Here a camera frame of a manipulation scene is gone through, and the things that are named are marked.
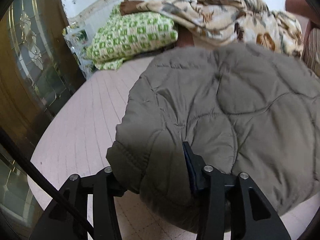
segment silver screw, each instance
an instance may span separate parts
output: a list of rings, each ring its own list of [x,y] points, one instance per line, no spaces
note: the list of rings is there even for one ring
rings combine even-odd
[[[78,179],[78,177],[79,177],[78,174],[72,174],[72,175],[70,175],[69,179],[70,180],[76,180],[76,179]]]
[[[206,165],[206,166],[204,166],[203,169],[204,169],[205,171],[207,171],[207,172],[213,171],[213,167],[212,167],[211,165]]]
[[[241,172],[241,173],[240,173],[240,178],[241,178],[241,179],[247,179],[247,178],[249,178],[249,175],[248,175],[248,173]]]
[[[110,173],[110,172],[112,172],[111,167],[110,167],[110,166],[106,167],[106,168],[104,169],[104,172],[105,172],[105,173]]]

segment floral patterned fabric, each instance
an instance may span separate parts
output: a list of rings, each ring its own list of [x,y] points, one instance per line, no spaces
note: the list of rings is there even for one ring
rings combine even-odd
[[[98,69],[117,69],[132,56],[165,47],[177,39],[172,19],[154,12],[121,16],[119,6],[115,6],[87,49],[87,58]]]
[[[170,17],[217,47],[254,42],[289,56],[302,55],[298,20],[285,11],[269,11],[263,0],[151,0],[137,9]]]

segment floral blanket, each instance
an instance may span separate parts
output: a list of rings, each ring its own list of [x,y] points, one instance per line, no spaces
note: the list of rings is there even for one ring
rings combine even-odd
[[[170,17],[217,47],[255,42],[278,53],[302,55],[298,20],[285,11],[269,11],[263,0],[150,0],[138,4],[137,9]]]

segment green checkered pillow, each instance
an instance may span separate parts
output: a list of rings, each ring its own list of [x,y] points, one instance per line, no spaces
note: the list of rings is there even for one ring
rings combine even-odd
[[[178,39],[173,20],[154,12],[111,17],[87,48],[98,69],[117,69],[136,54],[165,47]]]

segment pillow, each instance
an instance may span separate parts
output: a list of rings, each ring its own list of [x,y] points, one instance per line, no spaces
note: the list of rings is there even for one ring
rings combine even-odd
[[[313,28],[309,34],[303,55],[303,61],[320,77],[320,29]]]
[[[136,54],[167,46],[178,39],[172,19],[154,12],[119,15],[114,8],[87,49],[98,69],[117,69]]]

